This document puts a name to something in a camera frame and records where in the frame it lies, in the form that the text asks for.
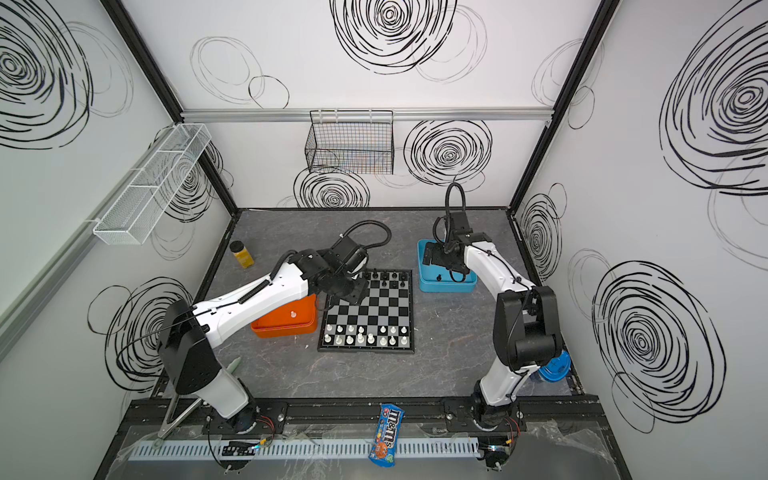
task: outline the robotic arm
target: robotic arm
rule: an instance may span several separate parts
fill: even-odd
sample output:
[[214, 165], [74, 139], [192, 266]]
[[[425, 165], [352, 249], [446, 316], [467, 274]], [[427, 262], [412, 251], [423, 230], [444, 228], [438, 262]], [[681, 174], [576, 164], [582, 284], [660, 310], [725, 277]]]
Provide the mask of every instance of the robotic arm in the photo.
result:
[[[363, 225], [376, 225], [386, 239], [360, 245], [349, 235]], [[212, 300], [190, 307], [184, 300], [165, 313], [158, 352], [180, 395], [195, 394], [211, 404], [236, 432], [255, 426], [256, 405], [248, 389], [219, 364], [213, 348], [240, 328], [286, 303], [324, 292], [358, 305], [367, 296], [361, 270], [368, 250], [386, 245], [392, 232], [381, 222], [355, 223], [329, 248], [289, 250], [269, 275]]]
[[[458, 189], [462, 209], [450, 211], [451, 190]], [[445, 239], [437, 237], [437, 226], [445, 221]], [[435, 242], [427, 243], [422, 262], [435, 264], [461, 275], [474, 271], [496, 297], [493, 346], [496, 358], [488, 373], [477, 382], [473, 394], [475, 421], [493, 428], [507, 416], [528, 377], [563, 348], [554, 292], [524, 279], [496, 250], [485, 233], [469, 226], [462, 186], [452, 183], [445, 193], [445, 216], [432, 225]]]

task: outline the chessboard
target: chessboard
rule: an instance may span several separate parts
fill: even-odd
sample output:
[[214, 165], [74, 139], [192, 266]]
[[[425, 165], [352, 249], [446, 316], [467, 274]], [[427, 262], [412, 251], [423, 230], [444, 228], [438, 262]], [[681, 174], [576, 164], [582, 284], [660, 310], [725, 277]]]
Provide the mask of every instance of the chessboard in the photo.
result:
[[366, 270], [369, 294], [359, 305], [326, 301], [317, 350], [413, 353], [411, 270]]

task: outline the blue tray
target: blue tray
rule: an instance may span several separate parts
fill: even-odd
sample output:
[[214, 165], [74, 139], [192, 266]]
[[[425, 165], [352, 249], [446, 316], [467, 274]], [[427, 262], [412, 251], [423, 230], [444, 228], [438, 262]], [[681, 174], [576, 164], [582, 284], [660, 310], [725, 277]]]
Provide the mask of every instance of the blue tray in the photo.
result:
[[[422, 292], [449, 292], [449, 293], [468, 293], [475, 289], [475, 285], [478, 284], [478, 276], [475, 272], [469, 272], [467, 278], [463, 282], [454, 282], [451, 280], [451, 276], [448, 269], [437, 265], [422, 265], [422, 259], [424, 258], [424, 249], [427, 242], [433, 242], [434, 240], [419, 240], [419, 248], [417, 254], [419, 255], [419, 289]], [[437, 281], [437, 276], [440, 275], [442, 281]], [[457, 280], [462, 277], [460, 273], [454, 273], [453, 277]]]

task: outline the black metal frame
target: black metal frame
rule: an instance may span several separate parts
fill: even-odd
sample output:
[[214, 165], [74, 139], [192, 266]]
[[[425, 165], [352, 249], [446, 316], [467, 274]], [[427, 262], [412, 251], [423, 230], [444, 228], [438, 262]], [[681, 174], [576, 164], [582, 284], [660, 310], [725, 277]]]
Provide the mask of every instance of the black metal frame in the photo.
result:
[[[187, 408], [192, 399], [180, 399], [177, 411]], [[425, 423], [436, 430], [434, 432], [468, 432], [471, 436], [491, 445], [502, 445], [508, 438], [503, 432], [486, 432], [463, 422], [461, 410], [469, 410], [470, 397], [403, 397], [371, 399], [257, 399], [261, 412], [269, 416], [276, 426], [276, 433], [282, 433], [288, 423], [295, 425], [313, 425], [316, 429], [307, 429], [303, 433], [310, 438], [321, 438], [323, 425], [371, 424], [379, 418], [382, 403], [395, 403], [404, 408], [407, 415], [404, 423]], [[169, 399], [141, 399], [131, 402], [118, 430], [107, 448], [106, 454], [94, 477], [103, 480], [107, 477], [117, 453], [120, 451], [132, 426], [152, 426], [160, 428], [168, 409]], [[521, 430], [526, 430], [526, 422], [546, 422], [550, 419], [562, 422], [596, 422], [613, 457], [616, 468], [623, 480], [631, 480], [631, 475], [624, 462], [624, 457], [616, 443], [611, 426], [608, 424], [599, 399], [592, 395], [521, 397], [518, 401], [518, 423]], [[193, 411], [185, 425], [206, 425], [208, 408]], [[254, 440], [266, 431], [252, 431], [245, 435], [236, 435], [222, 422], [212, 422], [211, 431], [222, 435], [223, 439]]]
[[[558, 99], [554, 105], [554, 114], [545, 129], [542, 131], [541, 136], [538, 139], [533, 154], [525, 168], [522, 179], [517, 186], [515, 195], [513, 196], [509, 208], [507, 207], [470, 207], [468, 210], [503, 210], [506, 209], [506, 214], [509, 221], [509, 226], [512, 230], [515, 242], [523, 257], [526, 270], [528, 271], [529, 278], [532, 282], [541, 285], [541, 280], [538, 277], [535, 266], [531, 259], [531, 255], [528, 251], [528, 246], [525, 244], [525, 240], [522, 238], [521, 231], [517, 225], [515, 219], [515, 212], [520, 207], [523, 197], [526, 195], [528, 188], [533, 181], [533, 178], [538, 170], [541, 162], [543, 161], [546, 152], [554, 138], [555, 132], [559, 128], [564, 116], [567, 112], [568, 106], [578, 89], [579, 82], [586, 72], [588, 65], [596, 51], [602, 36], [610, 22], [620, 0], [602, 0], [595, 16], [592, 19], [592, 23], [588, 29], [584, 41], [581, 44], [578, 55], [574, 64], [571, 66], [571, 70], [566, 77], [564, 87], [558, 96]], [[181, 117], [182, 107], [179, 101], [176, 99], [170, 85], [163, 76], [160, 68], [149, 52], [149, 48], [144, 43], [136, 25], [131, 20], [130, 15], [123, 6], [121, 0], [101, 0], [101, 4], [109, 14], [115, 27], [120, 32], [126, 45], [129, 47], [137, 63], [141, 67], [145, 76], [150, 82], [150, 85], [157, 93], [163, 106], [165, 106], [168, 114], [173, 121], [183, 121]], [[208, 267], [203, 282], [200, 285], [200, 289], [197, 291], [195, 301], [203, 300], [210, 289], [211, 282], [214, 275], [218, 270], [220, 262], [226, 253], [227, 245], [234, 232], [234, 228], [237, 225], [237, 221], [240, 219], [241, 214], [246, 209], [238, 208], [232, 198], [226, 184], [222, 181], [215, 166], [211, 162], [209, 156], [204, 153], [200, 160], [200, 167], [206, 174], [207, 178], [217, 192], [219, 198], [230, 214], [230, 223], [225, 230], [223, 237], [219, 243], [219, 247]], [[254, 210], [273, 210], [273, 211], [291, 211], [291, 210], [443, 210], [443, 207], [372, 207], [372, 208], [349, 208], [349, 209], [302, 209], [302, 208], [263, 208]], [[569, 376], [569, 385], [573, 396], [555, 397], [555, 396], [541, 396], [541, 397], [521, 397], [519, 401], [519, 409], [522, 412], [523, 418], [527, 421], [545, 421], [549, 419], [555, 419], [558, 421], [573, 421], [573, 420], [585, 420], [592, 419], [596, 421], [604, 434], [604, 437], [608, 443], [608, 447], [611, 454], [614, 456], [616, 466], [622, 478], [630, 479], [630, 473], [627, 470], [627, 466], [624, 463], [624, 459], [621, 455], [621, 451], [618, 448], [611, 427], [604, 416], [603, 409], [599, 403], [599, 400], [595, 396], [589, 396], [583, 394], [581, 383], [576, 376], [575, 369], [572, 369]], [[128, 411], [123, 418], [122, 423], [118, 427], [115, 437], [110, 444], [104, 460], [101, 463], [100, 468], [95, 478], [105, 478], [110, 465], [118, 453], [122, 442], [124, 441], [128, 429], [133, 425], [158, 425], [163, 421], [163, 417], [167, 410], [169, 399], [157, 398], [161, 395], [167, 385], [167, 377], [160, 378], [157, 385], [154, 388], [152, 396], [149, 399], [134, 400]], [[191, 400], [182, 399], [179, 401], [177, 410], [180, 411], [191, 402]], [[473, 435], [477, 435], [483, 438], [491, 439], [495, 435], [493, 432], [483, 432], [474, 429], [471, 425], [463, 427], [460, 422], [457, 422], [455, 417], [453, 420], [448, 419], [449, 411], [447, 408], [453, 408], [461, 405], [470, 405], [471, 399], [469, 397], [451, 397], [451, 398], [403, 398], [403, 399], [260, 399], [259, 402], [262, 405], [273, 406], [271, 414], [265, 410], [265, 414], [273, 417], [273, 421], [277, 424], [278, 429], [282, 429], [283, 423], [277, 421], [277, 414], [282, 412], [285, 415], [285, 422], [293, 423], [313, 423], [313, 424], [333, 424], [333, 423], [371, 423], [378, 418], [379, 404], [381, 402], [395, 402], [399, 405], [406, 406], [409, 412], [406, 417], [406, 422], [423, 422], [425, 420], [434, 421], [437, 423], [443, 422], [445, 424], [446, 431], [451, 429], [464, 429], [464, 431], [471, 430]], [[188, 424], [203, 424], [205, 423], [205, 416], [208, 409], [198, 409], [194, 412], [186, 421]]]
[[611, 23], [611, 19], [614, 16], [616, 8], [619, 6], [621, 0], [602, 0], [598, 6], [598, 11], [592, 18], [592, 23], [589, 25], [587, 34], [584, 37], [584, 41], [581, 43], [576, 60], [571, 66], [571, 70], [568, 72], [568, 76], [565, 78], [563, 88], [560, 90], [558, 99], [554, 103], [554, 113], [549, 125], [541, 132], [541, 136], [536, 143], [536, 148], [533, 150], [531, 159], [528, 161], [523, 176], [515, 190], [515, 195], [512, 197], [512, 202], [509, 204], [511, 209], [511, 215], [514, 216], [520, 205], [522, 205], [523, 198], [525, 197], [528, 188], [533, 182], [533, 178], [536, 175], [541, 162], [544, 160], [549, 145], [554, 139], [555, 133], [557, 133], [560, 123], [565, 118], [565, 114], [568, 111], [568, 106], [571, 105], [576, 90], [579, 88], [579, 83], [584, 73], [589, 68], [589, 64], [592, 61], [595, 51], [598, 49], [598, 45], [603, 39], [608, 24]]
[[[136, 28], [131, 16], [128, 14], [128, 11], [125, 9], [123, 2], [121, 2], [121, 0], [101, 0], [101, 5], [104, 6], [104, 10], [107, 11], [114, 26], [120, 32], [123, 41], [125, 41], [125, 44], [131, 50], [134, 58], [136, 58], [136, 62], [139, 64], [139, 67], [141, 67], [147, 80], [149, 80], [157, 97], [168, 112], [170, 119], [173, 122], [183, 122], [184, 119], [181, 117], [181, 104], [170, 89], [170, 85], [163, 76], [163, 72], [160, 70], [160, 67], [157, 66], [157, 62], [152, 57], [147, 44], [144, 43], [144, 39], [141, 37], [141, 34]], [[214, 190], [224, 204], [224, 207], [227, 209], [227, 212], [233, 217], [237, 213], [235, 200], [232, 198], [232, 194], [230, 194], [227, 185], [221, 180], [219, 172], [216, 170], [213, 162], [211, 162], [206, 151], [203, 152], [197, 163], [205, 173], [210, 184], [214, 187]]]

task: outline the yellow jar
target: yellow jar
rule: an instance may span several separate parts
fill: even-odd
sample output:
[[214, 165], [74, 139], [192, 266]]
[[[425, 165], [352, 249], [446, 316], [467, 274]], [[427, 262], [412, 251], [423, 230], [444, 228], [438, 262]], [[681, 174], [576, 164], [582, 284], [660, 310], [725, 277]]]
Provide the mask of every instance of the yellow jar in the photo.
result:
[[248, 250], [246, 250], [243, 242], [235, 240], [230, 243], [230, 250], [235, 254], [235, 258], [237, 258], [237, 261], [240, 262], [240, 265], [242, 265], [243, 268], [248, 268], [253, 265], [253, 258], [250, 253], [248, 253]]

